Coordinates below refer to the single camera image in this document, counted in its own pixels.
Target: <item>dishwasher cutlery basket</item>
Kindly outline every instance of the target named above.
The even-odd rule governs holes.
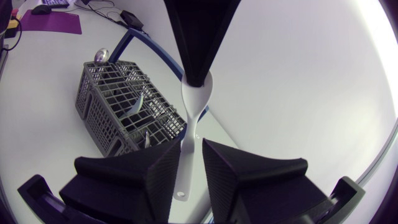
[[[133,37],[154,50],[181,79],[183,70],[155,42],[135,30],[116,47],[109,62],[84,63],[76,108],[104,156],[118,156],[144,147],[146,131],[151,146],[183,134],[186,122],[134,62],[118,60]],[[143,95],[137,114],[125,116]]]

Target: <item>gray plastic basket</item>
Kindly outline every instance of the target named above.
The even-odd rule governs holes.
[[[143,95],[138,114],[125,114]],[[141,149],[148,131],[152,146],[172,140],[186,123],[134,62],[84,63],[76,108],[104,156]]]

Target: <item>purple mat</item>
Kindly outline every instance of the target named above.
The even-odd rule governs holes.
[[[66,12],[51,12],[48,15],[32,15],[26,11],[21,19],[22,30],[66,32],[81,34],[79,16]]]

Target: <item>white table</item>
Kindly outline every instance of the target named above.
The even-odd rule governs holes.
[[[20,12],[36,2],[27,1]],[[83,62],[92,61],[102,47],[113,51],[126,29],[93,12],[71,13],[80,16],[82,35],[23,32],[0,81],[0,177],[19,223],[39,223],[17,192],[25,181],[40,174],[58,196],[76,174],[75,158],[102,156],[77,113],[76,94]],[[186,120],[180,82],[150,48],[133,39],[120,59],[136,62]],[[173,200],[171,222],[188,221],[207,188],[201,139],[234,146],[210,113],[199,122],[197,134],[193,193],[189,202]]]

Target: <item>black cable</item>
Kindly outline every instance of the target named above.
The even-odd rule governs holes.
[[[15,43],[15,45],[13,47],[11,47],[10,49],[2,48],[1,49],[2,51],[5,50],[5,51],[8,52],[10,50],[13,50],[15,47],[17,47],[17,45],[19,43],[19,40],[21,39],[21,36],[22,36],[22,24],[21,24],[20,20],[17,19],[16,17],[14,19],[18,22],[18,26],[19,26],[19,37],[18,37],[18,40],[17,40],[17,42]]]
[[[110,17],[108,16],[108,14],[109,14],[110,12],[108,12],[108,13],[105,15],[105,14],[103,14],[102,12],[99,11],[100,9],[104,9],[104,8],[116,8],[116,9],[119,9],[119,8],[117,8],[117,7],[114,6],[114,3],[113,3],[112,1],[108,1],[108,0],[94,0],[94,1],[98,1],[98,2],[101,2],[101,1],[103,1],[103,2],[111,2],[111,3],[113,4],[113,7],[101,7],[101,8],[99,8],[99,9],[93,9],[89,4],[87,4],[87,6],[89,7],[89,9],[87,9],[86,7],[79,6],[79,5],[77,5],[76,3],[74,3],[74,4],[75,4],[75,6],[79,7],[79,8],[82,9],[82,10],[93,11],[93,12],[95,12],[97,15],[99,15],[99,16],[101,16],[101,17],[103,17],[103,18],[105,18],[105,19],[107,19],[107,20],[109,20],[109,21],[111,21],[111,22],[114,22],[114,23],[116,23],[116,24],[118,24],[118,25],[121,25],[121,26],[123,26],[123,27],[126,28],[126,29],[130,28],[130,27],[129,27],[127,24],[125,24],[124,22],[122,22],[122,21],[115,21],[114,19],[110,18]],[[143,34],[147,35],[147,36],[150,38],[149,34],[148,34],[147,32],[145,32],[145,31],[143,31],[142,29],[136,29],[136,30],[142,32]]]
[[[90,0],[91,2],[92,1],[101,1],[101,2],[110,2],[110,3],[112,3],[112,6],[114,7],[114,2],[112,2],[112,1],[110,1],[110,0]]]

